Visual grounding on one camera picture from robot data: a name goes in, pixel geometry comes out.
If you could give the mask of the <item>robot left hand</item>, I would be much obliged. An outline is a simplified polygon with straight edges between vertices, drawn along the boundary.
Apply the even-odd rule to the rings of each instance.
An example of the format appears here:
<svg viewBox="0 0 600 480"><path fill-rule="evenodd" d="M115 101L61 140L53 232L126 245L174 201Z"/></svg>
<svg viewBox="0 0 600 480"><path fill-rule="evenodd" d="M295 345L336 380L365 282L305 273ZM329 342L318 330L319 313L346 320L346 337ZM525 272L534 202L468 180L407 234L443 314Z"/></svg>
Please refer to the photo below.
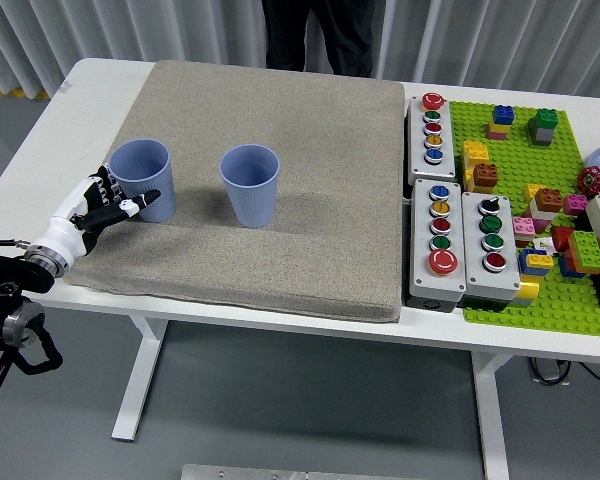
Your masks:
<svg viewBox="0 0 600 480"><path fill-rule="evenodd" d="M74 261L88 255L101 232L121 223L160 198L158 189L142 187L130 197L122 191L106 166L81 180L53 213L48 230L26 250L27 259L40 258L57 270L57 276Z"/></svg>

